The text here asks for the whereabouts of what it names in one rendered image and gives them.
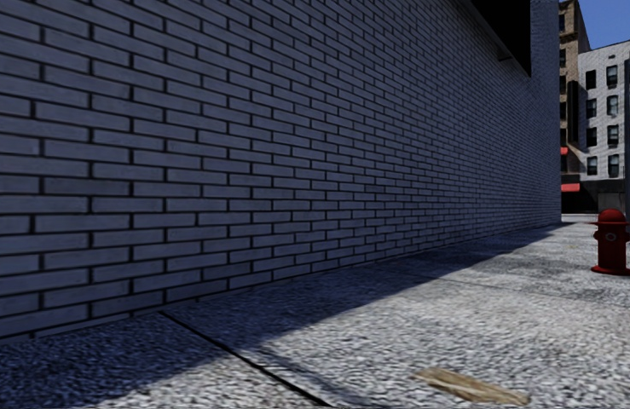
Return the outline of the grey brick building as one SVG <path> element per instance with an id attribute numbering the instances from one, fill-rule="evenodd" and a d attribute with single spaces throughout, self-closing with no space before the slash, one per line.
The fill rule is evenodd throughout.
<path id="1" fill-rule="evenodd" d="M 558 0 L 0 0 L 0 344 L 560 218 Z"/>

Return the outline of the brown stone building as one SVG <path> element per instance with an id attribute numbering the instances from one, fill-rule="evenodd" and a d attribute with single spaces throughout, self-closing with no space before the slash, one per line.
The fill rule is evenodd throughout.
<path id="1" fill-rule="evenodd" d="M 563 213 L 582 213 L 592 200 L 581 185 L 578 55 L 590 49 L 579 0 L 559 0 L 560 164 Z"/>

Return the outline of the white brick building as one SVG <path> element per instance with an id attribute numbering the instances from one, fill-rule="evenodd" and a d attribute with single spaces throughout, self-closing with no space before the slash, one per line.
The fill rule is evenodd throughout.
<path id="1" fill-rule="evenodd" d="M 630 40 L 578 56 L 581 186 L 596 211 L 625 210 L 625 114 L 630 114 Z"/>

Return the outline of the red fire hydrant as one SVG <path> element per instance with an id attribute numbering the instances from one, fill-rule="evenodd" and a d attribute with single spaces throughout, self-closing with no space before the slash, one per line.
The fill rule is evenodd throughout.
<path id="1" fill-rule="evenodd" d="M 630 276 L 627 267 L 627 243 L 630 223 L 618 209 L 606 209 L 599 213 L 593 223 L 597 227 L 593 237 L 598 242 L 598 262 L 591 270 L 599 274 Z"/>

